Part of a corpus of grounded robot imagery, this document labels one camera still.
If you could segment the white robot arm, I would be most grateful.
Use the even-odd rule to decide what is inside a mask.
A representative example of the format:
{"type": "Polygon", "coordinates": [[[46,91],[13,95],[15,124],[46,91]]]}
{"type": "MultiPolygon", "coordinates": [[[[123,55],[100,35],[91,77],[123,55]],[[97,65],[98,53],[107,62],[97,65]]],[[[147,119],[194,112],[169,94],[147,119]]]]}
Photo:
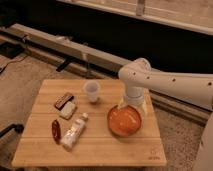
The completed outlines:
{"type": "Polygon", "coordinates": [[[138,58],[124,65],[118,76],[125,85],[126,104],[139,105],[148,88],[210,110],[193,171],[213,171],[213,74],[153,71],[148,60],[138,58]]]}

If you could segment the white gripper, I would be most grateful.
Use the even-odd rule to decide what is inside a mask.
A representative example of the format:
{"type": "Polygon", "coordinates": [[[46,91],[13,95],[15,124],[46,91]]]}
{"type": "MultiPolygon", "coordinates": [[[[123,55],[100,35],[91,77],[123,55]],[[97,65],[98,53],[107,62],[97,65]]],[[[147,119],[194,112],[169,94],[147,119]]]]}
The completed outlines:
{"type": "Polygon", "coordinates": [[[124,94],[122,99],[118,103],[118,108],[121,109],[126,106],[131,106],[134,109],[136,109],[141,116],[145,116],[146,112],[143,108],[143,103],[144,103],[143,96],[133,98],[133,97],[129,97],[126,94],[124,94]]]}

